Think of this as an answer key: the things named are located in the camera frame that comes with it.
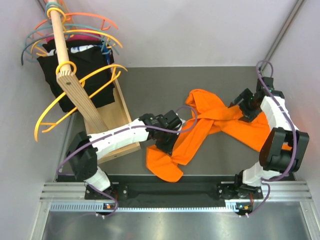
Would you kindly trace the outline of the orange trousers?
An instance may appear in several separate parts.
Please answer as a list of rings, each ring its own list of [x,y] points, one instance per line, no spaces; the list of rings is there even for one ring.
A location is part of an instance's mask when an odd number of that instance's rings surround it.
[[[146,167],[157,177],[175,183],[182,176],[179,165],[187,165],[195,156],[208,135],[218,132],[235,138],[253,150],[260,152],[270,134],[266,115],[261,112],[252,122],[241,121],[239,106],[228,108],[214,93],[194,89],[185,103],[196,113],[186,122],[183,133],[177,139],[171,156],[149,146],[146,150]]]

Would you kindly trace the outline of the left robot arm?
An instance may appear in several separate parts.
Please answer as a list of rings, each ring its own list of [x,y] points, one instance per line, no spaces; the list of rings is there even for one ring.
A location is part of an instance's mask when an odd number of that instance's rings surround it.
[[[98,161],[109,153],[128,145],[154,140],[161,152],[172,155],[174,145],[185,124],[176,112],[154,115],[146,113],[131,123],[102,133],[75,135],[70,143],[66,160],[75,179],[94,187],[102,198],[109,198],[114,187]]]

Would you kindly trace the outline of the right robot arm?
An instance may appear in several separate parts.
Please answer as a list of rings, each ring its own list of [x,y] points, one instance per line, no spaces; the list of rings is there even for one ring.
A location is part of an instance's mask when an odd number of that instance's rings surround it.
[[[285,96],[282,91],[275,90],[272,77],[260,77],[256,92],[245,89],[230,103],[230,107],[233,106],[239,106],[243,114],[240,120],[246,123],[252,123],[264,113],[270,129],[258,162],[234,177],[234,194],[245,198],[257,193],[263,181],[279,180],[281,176],[297,172],[310,137],[293,124]]]

